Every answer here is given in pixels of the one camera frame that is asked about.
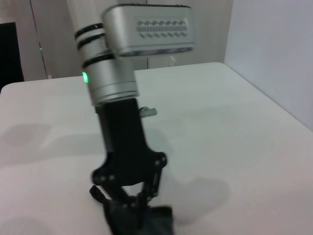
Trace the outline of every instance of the green light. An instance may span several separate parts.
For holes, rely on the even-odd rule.
[[[84,82],[88,83],[88,76],[85,72],[83,72]]]

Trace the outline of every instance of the camera vent grille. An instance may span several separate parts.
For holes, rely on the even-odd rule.
[[[142,38],[173,38],[188,35],[188,27],[184,20],[139,20],[136,30]]]

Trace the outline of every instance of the black ring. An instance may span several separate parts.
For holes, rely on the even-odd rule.
[[[91,43],[92,41],[98,39],[98,38],[101,38],[101,37],[104,37],[106,34],[105,33],[100,33],[100,34],[97,34],[97,35],[93,35],[93,36],[90,36],[88,38],[85,38],[83,40],[81,40],[78,44],[77,44],[77,49],[79,50],[80,48],[82,48],[84,45],[88,44],[88,43]]]
[[[84,69],[84,68],[88,67],[89,65],[92,65],[92,64],[97,63],[97,62],[102,61],[102,60],[112,60],[112,59],[115,59],[113,54],[100,55],[100,56],[97,56],[97,57],[94,57],[90,60],[85,61],[82,65],[82,68]]]
[[[87,33],[89,31],[95,30],[95,29],[99,29],[99,28],[103,28],[102,23],[95,23],[95,24],[89,25],[89,26],[87,26],[85,28],[82,28],[82,29],[78,30],[75,33],[74,37],[75,37],[75,39],[77,39],[80,35],[82,35],[84,33]]]
[[[105,10],[105,13],[107,13],[108,11],[112,10],[113,8],[119,7],[119,6],[158,6],[158,7],[185,7],[185,8],[191,8],[190,6],[186,6],[186,5],[158,5],[158,4],[139,4],[139,3],[123,3],[123,4],[118,4],[118,5],[114,5],[111,7],[108,7]]]

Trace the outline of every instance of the table surface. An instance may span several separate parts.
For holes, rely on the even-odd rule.
[[[177,235],[313,233],[308,128],[223,64],[135,74],[158,110],[148,143],[169,158],[153,205],[173,206]],[[0,110],[0,234],[109,235],[89,195],[105,155],[82,77],[8,85]]]

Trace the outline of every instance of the white wall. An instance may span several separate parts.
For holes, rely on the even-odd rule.
[[[66,0],[31,0],[47,74],[80,76],[81,63]]]
[[[175,55],[176,65],[224,62],[233,0],[148,0],[148,4],[183,4],[194,10],[197,45],[191,53]],[[149,58],[149,68],[173,65],[170,57]]]
[[[312,0],[235,0],[225,63],[313,130],[312,12]]]
[[[25,81],[46,79],[29,1],[0,0],[0,24],[15,22]]]

